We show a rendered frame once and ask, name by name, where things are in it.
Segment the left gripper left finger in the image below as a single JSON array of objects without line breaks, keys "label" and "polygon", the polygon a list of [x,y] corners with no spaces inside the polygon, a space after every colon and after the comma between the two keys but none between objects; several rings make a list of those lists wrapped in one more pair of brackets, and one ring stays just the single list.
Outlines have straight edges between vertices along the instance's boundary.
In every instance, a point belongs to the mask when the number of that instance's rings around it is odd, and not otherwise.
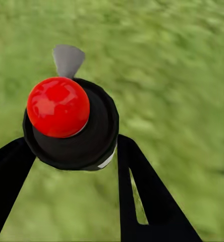
[{"label": "left gripper left finger", "polygon": [[25,137],[0,149],[0,232],[35,158]]}]

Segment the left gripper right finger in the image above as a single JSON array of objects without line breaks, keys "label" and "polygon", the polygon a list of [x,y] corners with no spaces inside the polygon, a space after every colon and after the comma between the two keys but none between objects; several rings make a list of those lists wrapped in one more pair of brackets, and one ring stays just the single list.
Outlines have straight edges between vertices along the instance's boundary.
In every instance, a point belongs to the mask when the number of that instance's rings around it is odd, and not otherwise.
[{"label": "left gripper right finger", "polygon": [[[121,242],[202,242],[137,143],[117,139]],[[148,225],[137,222],[131,169]]]}]

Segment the pesticide atomizer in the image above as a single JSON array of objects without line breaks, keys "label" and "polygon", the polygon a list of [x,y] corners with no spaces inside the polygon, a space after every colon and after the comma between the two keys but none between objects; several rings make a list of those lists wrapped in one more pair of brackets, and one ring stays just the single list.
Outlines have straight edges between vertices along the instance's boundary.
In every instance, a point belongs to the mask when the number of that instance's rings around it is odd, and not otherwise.
[{"label": "pesticide atomizer", "polygon": [[58,76],[31,91],[22,124],[25,140],[40,161],[57,169],[103,169],[119,135],[115,102],[99,85],[74,78],[85,60],[82,50],[64,44],[52,54]]}]

